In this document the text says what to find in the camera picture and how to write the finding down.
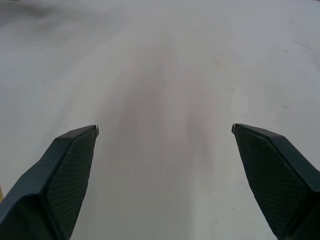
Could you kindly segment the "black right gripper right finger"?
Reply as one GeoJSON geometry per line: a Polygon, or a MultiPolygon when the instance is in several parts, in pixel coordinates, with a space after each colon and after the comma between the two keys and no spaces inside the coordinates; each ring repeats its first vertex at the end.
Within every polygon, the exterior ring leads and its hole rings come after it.
{"type": "Polygon", "coordinates": [[[320,171],[284,136],[235,123],[254,198],[277,240],[320,240],[320,171]]]}

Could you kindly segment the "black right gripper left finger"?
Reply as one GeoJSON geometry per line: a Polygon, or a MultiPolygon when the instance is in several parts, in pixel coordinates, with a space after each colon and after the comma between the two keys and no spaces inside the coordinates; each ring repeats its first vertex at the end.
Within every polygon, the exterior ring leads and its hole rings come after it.
{"type": "Polygon", "coordinates": [[[88,125],[54,139],[0,202],[0,240],[70,240],[98,135],[88,125]]]}

